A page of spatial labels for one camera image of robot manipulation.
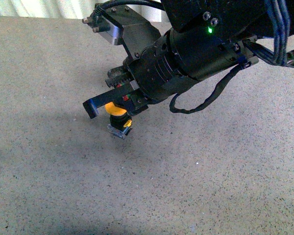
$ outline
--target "white curtain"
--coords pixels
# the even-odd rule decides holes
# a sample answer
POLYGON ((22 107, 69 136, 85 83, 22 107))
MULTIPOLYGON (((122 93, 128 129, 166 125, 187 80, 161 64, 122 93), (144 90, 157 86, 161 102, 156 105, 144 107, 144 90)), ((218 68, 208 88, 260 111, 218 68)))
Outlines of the white curtain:
MULTIPOLYGON (((0 16, 82 19, 95 3, 106 0, 0 0, 0 16)), ((168 22, 165 12, 147 6, 130 5, 151 22, 168 22)))

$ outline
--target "wire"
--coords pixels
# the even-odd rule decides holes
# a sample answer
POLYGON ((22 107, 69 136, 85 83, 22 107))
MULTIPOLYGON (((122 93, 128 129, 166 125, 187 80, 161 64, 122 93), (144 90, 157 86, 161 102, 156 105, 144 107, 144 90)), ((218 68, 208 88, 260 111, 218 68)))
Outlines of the wire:
MULTIPOLYGON (((273 52, 267 49, 266 47, 253 43, 251 41, 244 41, 244 45, 251 50, 258 58, 265 61, 267 64, 277 66, 277 64, 273 63, 273 52)), ((294 50, 289 51, 287 53, 287 63, 285 65, 289 68, 294 68, 294 50)))
POLYGON ((114 6, 128 5, 128 4, 150 6, 150 7, 164 11, 163 5, 160 2, 153 1, 153 0, 110 0, 98 5, 95 10, 95 14, 98 16, 101 16, 106 9, 109 9, 114 6))
POLYGON ((249 41, 243 43, 255 55, 270 65, 294 68, 294 62, 289 60, 289 54, 286 51, 291 20, 285 0, 265 0, 265 5, 275 34, 274 51, 249 41))
POLYGON ((212 102, 214 102, 219 95, 223 92, 226 85, 229 83, 229 81, 241 70, 244 69, 243 65, 237 65, 231 71, 223 78, 220 82, 217 83, 214 91, 211 93, 211 95, 199 106, 197 106, 194 109, 191 110, 185 110, 185 109, 177 109, 175 107, 175 101, 180 96, 180 94, 176 94, 173 99, 170 102, 170 111, 172 113, 182 113, 182 114, 193 114, 196 112, 199 112, 205 108, 207 108, 212 102))

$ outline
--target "bolt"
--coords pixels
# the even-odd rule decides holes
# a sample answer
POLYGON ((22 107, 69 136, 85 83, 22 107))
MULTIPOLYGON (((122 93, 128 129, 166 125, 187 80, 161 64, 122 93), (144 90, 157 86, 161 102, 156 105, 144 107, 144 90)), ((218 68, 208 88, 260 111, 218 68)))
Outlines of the bolt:
POLYGON ((82 19, 83 24, 88 24, 89 20, 87 18, 82 19))
POLYGON ((243 65, 243 68, 246 69, 246 68, 248 68, 250 66, 251 66, 251 62, 247 62, 246 64, 243 65))
POLYGON ((210 24, 211 24, 212 27, 216 27, 218 23, 219 23, 219 20, 217 18, 213 18, 210 21, 210 24))
POLYGON ((211 13, 209 11, 206 11, 203 15, 202 18, 204 19, 204 21, 209 20, 211 17, 211 13))
POLYGON ((93 32, 98 33, 99 32, 99 27, 93 27, 93 32))
POLYGON ((241 48, 240 48, 240 45, 238 45, 237 43, 235 44, 234 46, 234 51, 237 52, 239 51, 241 48))

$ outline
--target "yellow cap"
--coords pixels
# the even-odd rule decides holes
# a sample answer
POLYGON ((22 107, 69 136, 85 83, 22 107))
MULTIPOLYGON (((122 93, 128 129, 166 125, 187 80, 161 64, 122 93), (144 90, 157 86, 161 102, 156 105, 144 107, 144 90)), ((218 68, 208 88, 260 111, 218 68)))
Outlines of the yellow cap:
POLYGON ((127 113, 126 109, 115 106, 113 102, 106 104, 104 107, 107 113, 113 116, 122 116, 127 113))

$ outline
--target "speckled floor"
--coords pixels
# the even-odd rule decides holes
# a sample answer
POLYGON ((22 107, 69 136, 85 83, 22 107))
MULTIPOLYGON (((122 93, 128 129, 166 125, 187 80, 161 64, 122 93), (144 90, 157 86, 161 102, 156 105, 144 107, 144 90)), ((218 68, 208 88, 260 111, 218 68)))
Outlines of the speckled floor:
POLYGON ((80 20, 0 17, 0 235, 294 235, 294 70, 151 106, 123 141, 82 102, 124 57, 80 20))

